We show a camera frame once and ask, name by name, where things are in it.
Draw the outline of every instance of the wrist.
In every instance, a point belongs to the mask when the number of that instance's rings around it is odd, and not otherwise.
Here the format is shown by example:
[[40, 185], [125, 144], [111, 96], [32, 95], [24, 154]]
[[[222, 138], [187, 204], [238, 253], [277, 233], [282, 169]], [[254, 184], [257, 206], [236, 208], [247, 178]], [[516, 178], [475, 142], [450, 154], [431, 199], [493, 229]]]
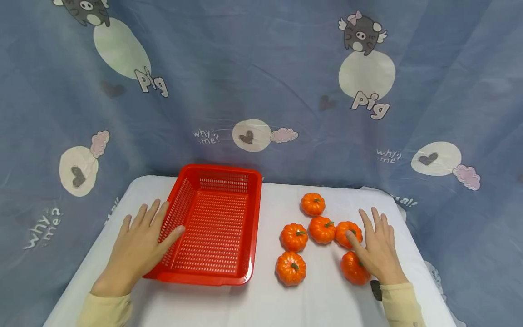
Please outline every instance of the wrist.
[[398, 285], [410, 283], [402, 270], [387, 272], [378, 277], [381, 285]]
[[131, 276], [104, 271], [94, 283], [91, 294], [103, 298], [117, 298], [131, 293], [137, 280]]

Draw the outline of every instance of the pumpkin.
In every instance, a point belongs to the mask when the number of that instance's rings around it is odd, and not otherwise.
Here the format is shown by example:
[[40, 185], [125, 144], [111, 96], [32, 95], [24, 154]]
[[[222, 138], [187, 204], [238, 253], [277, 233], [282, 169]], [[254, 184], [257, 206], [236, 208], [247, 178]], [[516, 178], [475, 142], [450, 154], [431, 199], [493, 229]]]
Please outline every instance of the pumpkin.
[[349, 251], [342, 257], [340, 264], [343, 275], [354, 285], [362, 286], [370, 281], [370, 273], [365, 269], [356, 253]]
[[285, 225], [281, 231], [280, 240], [286, 251], [299, 252], [307, 245], [309, 236], [305, 227], [292, 223]]
[[336, 234], [334, 221], [321, 216], [312, 218], [311, 223], [309, 224], [309, 234], [316, 243], [331, 243], [334, 239], [334, 235]]
[[319, 216], [325, 209], [325, 200], [317, 193], [308, 193], [301, 199], [301, 210], [309, 216]]
[[276, 263], [276, 274], [285, 286], [296, 286], [306, 276], [307, 264], [296, 252], [284, 252]]
[[356, 235], [356, 238], [361, 243], [363, 241], [363, 235], [361, 234], [361, 229], [353, 222], [350, 221], [342, 221], [338, 224], [336, 227], [336, 241], [338, 241], [338, 244], [346, 247], [347, 249], [352, 249], [353, 246], [350, 245], [349, 240], [345, 236], [345, 232], [350, 230], [354, 235]]

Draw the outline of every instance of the pink cloud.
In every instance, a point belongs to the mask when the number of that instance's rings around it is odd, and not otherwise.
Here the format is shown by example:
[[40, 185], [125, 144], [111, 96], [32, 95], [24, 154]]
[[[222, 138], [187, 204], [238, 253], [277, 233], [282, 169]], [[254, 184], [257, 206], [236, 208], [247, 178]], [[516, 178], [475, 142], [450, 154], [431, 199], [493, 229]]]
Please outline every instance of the pink cloud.
[[472, 191], [477, 191], [480, 189], [481, 177], [476, 174], [474, 167], [458, 165], [452, 170], [452, 173], [456, 175], [458, 180], [462, 182], [468, 189]]
[[270, 140], [276, 143], [289, 142], [298, 137], [298, 132], [285, 127], [280, 128], [270, 134]]
[[107, 142], [109, 142], [109, 132], [98, 132], [91, 138], [93, 145], [91, 145], [91, 153], [95, 158], [98, 158], [104, 153]]

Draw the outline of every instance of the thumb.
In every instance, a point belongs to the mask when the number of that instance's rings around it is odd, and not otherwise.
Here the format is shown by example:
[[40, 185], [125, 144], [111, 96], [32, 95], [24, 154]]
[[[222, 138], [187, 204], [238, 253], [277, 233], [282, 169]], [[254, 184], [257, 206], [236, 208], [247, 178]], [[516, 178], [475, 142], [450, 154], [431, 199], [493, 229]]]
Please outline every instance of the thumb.
[[361, 246], [360, 242], [352, 233], [352, 231], [348, 230], [345, 232], [345, 237], [349, 240], [350, 245], [353, 246], [354, 252], [356, 252], [356, 255], [361, 259], [362, 256], [365, 256], [366, 251], [363, 246]]
[[162, 249], [162, 252], [167, 252], [171, 245], [178, 240], [178, 238], [185, 232], [185, 226], [180, 225], [173, 229], [173, 231], [167, 236], [162, 243], [160, 243], [160, 247]]

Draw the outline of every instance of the right hand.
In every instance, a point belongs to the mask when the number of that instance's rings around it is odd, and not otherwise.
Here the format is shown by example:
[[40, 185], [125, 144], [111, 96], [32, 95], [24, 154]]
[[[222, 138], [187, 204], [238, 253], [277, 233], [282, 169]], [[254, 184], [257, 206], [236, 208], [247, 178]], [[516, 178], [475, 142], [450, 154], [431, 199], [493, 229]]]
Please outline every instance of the right hand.
[[385, 214], [380, 216], [377, 209], [372, 207], [372, 216], [376, 226], [376, 230], [374, 230], [367, 213], [363, 209], [359, 209], [359, 214], [365, 226], [367, 248], [361, 246], [351, 231], [345, 232], [345, 236], [365, 268], [376, 276], [382, 285], [408, 283], [397, 257], [394, 229], [389, 226], [387, 216]]

